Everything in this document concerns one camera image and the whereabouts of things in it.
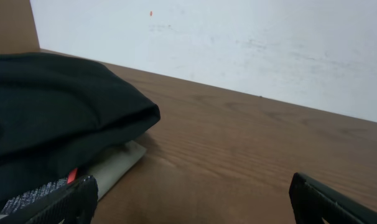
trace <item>wood grain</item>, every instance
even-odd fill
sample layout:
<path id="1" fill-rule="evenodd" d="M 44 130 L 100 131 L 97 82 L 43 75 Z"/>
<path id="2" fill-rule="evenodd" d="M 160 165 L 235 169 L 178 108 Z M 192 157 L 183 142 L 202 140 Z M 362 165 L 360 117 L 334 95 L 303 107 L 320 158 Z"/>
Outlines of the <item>wood grain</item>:
<path id="1" fill-rule="evenodd" d="M 29 0 L 0 0 L 0 54 L 39 51 Z"/>
<path id="2" fill-rule="evenodd" d="M 298 171 L 377 211 L 377 123 L 105 65 L 162 119 L 93 223 L 294 223 Z"/>

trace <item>white wall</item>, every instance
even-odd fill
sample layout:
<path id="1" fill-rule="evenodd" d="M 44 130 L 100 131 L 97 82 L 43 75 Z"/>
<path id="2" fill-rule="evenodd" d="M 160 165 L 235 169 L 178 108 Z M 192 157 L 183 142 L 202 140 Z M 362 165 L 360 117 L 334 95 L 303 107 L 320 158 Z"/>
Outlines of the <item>white wall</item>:
<path id="1" fill-rule="evenodd" d="M 377 121 L 377 0 L 31 4 L 43 49 Z"/>

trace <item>brown wooden surface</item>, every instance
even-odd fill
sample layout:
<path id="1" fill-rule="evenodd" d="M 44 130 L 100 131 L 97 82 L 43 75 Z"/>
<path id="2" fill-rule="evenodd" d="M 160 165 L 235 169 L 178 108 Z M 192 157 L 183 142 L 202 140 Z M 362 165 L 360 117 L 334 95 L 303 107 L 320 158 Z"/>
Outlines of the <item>brown wooden surface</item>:
<path id="1" fill-rule="evenodd" d="M 39 51 L 29 0 L 0 0 L 0 54 Z"/>
<path id="2" fill-rule="evenodd" d="M 377 123 L 107 66 L 162 119 L 93 223 L 294 223 L 298 171 L 377 211 Z"/>

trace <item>dark fabric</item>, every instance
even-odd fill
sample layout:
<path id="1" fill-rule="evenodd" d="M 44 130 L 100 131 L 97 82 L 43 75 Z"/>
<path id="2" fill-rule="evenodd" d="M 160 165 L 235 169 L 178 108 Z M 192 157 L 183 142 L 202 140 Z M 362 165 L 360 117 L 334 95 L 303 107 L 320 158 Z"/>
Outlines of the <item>dark fabric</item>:
<path id="1" fill-rule="evenodd" d="M 65 177 L 159 119 L 157 105 L 100 63 L 0 55 L 0 201 Z"/>

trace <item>folded cloth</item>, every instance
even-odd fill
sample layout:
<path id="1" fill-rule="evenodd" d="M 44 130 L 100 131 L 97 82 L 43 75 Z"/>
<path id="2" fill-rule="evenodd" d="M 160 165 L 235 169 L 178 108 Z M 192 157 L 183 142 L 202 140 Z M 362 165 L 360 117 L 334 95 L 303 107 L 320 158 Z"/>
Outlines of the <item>folded cloth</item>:
<path id="1" fill-rule="evenodd" d="M 0 203 L 65 177 L 159 119 L 157 105 L 100 63 L 0 55 Z"/>

